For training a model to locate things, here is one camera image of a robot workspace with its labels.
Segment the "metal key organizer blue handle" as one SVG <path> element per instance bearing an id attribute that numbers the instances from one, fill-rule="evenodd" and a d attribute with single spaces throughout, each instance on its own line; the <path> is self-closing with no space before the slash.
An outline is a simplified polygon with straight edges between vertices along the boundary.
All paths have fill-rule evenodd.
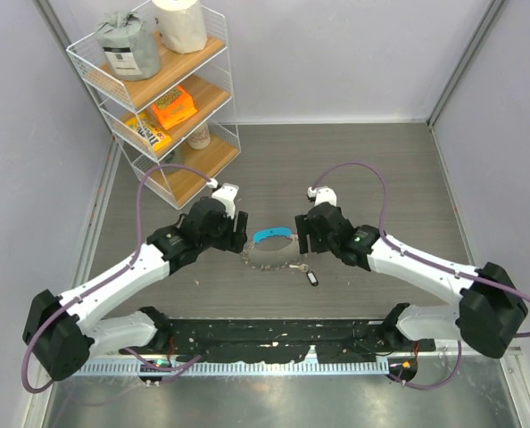
<path id="1" fill-rule="evenodd" d="M 241 259 L 246 266 L 261 271 L 292 268 L 306 272 L 310 267 L 305 258 L 306 256 L 300 253 L 297 234 L 286 226 L 256 232 L 241 253 Z"/>

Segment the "grey wrapped paper roll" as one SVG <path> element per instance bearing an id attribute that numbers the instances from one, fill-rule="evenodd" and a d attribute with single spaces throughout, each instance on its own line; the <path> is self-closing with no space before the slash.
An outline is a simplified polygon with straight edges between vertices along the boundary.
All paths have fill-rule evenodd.
<path id="1" fill-rule="evenodd" d="M 153 32 L 139 12 L 106 13 L 96 24 L 95 38 L 116 78 L 140 81 L 161 69 Z"/>

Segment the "white patterned cup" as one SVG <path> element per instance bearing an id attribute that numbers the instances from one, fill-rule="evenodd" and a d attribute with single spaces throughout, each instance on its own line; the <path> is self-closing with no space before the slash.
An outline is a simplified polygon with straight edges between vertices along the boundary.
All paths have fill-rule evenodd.
<path id="1" fill-rule="evenodd" d="M 211 142 L 211 133 L 207 123 L 200 125 L 187 139 L 189 146 L 194 150 L 202 150 Z"/>

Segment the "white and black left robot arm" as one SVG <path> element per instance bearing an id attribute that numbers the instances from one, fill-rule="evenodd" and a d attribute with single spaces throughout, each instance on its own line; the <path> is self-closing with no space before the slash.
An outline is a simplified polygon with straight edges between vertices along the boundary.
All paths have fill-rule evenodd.
<path id="1" fill-rule="evenodd" d="M 119 264 L 77 288 L 37 294 L 22 339 L 56 382 L 75 374 L 90 358 L 111 350 L 143 347 L 153 355 L 170 344 L 162 313 L 144 308 L 109 319 L 107 314 L 143 290 L 196 262 L 209 249 L 240 253 L 248 215 L 237 211 L 238 188 L 225 184 L 197 201 L 181 221 L 161 227 Z"/>

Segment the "orange snack box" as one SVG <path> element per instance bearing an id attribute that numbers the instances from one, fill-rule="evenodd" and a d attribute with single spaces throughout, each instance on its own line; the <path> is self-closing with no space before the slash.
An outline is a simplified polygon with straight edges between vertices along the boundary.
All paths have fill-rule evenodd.
<path id="1" fill-rule="evenodd" d="M 158 98 L 148 110 L 166 130 L 174 128 L 197 113 L 192 96 L 180 85 Z"/>

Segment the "yellow candy bag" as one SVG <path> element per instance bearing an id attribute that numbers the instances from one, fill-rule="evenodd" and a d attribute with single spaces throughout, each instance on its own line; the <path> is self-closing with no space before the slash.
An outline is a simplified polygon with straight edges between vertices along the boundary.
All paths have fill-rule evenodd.
<path id="1" fill-rule="evenodd" d="M 141 112 L 137 116 L 132 115 L 125 121 L 125 124 L 141 135 L 158 154 L 172 146 L 171 136 L 145 112 Z"/>

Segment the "white paper towel roll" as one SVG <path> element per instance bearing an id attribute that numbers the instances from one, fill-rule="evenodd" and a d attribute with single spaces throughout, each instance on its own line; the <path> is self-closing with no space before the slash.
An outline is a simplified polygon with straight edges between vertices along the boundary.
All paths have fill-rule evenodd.
<path id="1" fill-rule="evenodd" d="M 163 44 L 178 54 L 201 51 L 207 43 L 199 1 L 153 0 L 154 18 Z"/>

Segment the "grey green cup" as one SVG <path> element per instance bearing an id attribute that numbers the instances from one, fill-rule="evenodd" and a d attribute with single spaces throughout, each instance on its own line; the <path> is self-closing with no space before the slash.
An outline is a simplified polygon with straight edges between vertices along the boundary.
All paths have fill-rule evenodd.
<path id="1" fill-rule="evenodd" d="M 181 151 L 181 147 L 177 147 L 171 152 L 169 152 L 162 160 L 161 162 L 166 164 L 183 164 L 183 154 Z"/>

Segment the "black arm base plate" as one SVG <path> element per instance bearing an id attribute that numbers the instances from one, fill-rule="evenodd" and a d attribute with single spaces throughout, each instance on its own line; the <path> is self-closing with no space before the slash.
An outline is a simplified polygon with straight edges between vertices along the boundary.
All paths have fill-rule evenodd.
<path id="1" fill-rule="evenodd" d="M 432 339 L 387 341 L 379 323 L 367 319 L 171 319 L 162 340 L 135 347 L 186 362 L 287 364 L 314 350 L 321 364 L 374 362 L 393 352 L 436 350 Z"/>

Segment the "silver key with black tag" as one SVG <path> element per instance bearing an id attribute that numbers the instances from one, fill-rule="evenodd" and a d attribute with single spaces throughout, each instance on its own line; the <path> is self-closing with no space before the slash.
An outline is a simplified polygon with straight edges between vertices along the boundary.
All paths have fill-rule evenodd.
<path id="1" fill-rule="evenodd" d="M 292 269 L 296 269 L 298 270 L 299 272 L 302 272 L 305 274 L 309 284 L 311 286 L 318 286 L 319 285 L 319 280 L 317 278 L 317 276 L 315 275 L 315 273 L 312 271 L 312 269 L 305 263 L 300 263 L 300 264 L 289 264 L 288 265 L 290 268 Z"/>

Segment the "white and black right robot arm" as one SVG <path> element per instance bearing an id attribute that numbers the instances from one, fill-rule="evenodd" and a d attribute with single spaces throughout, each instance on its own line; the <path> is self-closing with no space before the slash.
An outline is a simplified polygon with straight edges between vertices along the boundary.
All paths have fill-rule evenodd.
<path id="1" fill-rule="evenodd" d="M 496 264 L 479 268 L 431 256 L 373 226 L 353 226 L 328 202 L 296 216 L 295 225 L 302 254 L 329 251 L 347 266 L 395 277 L 442 301 L 429 307 L 397 304 L 378 328 L 391 350 L 421 340 L 457 340 L 501 358 L 526 319 L 526 304 Z"/>

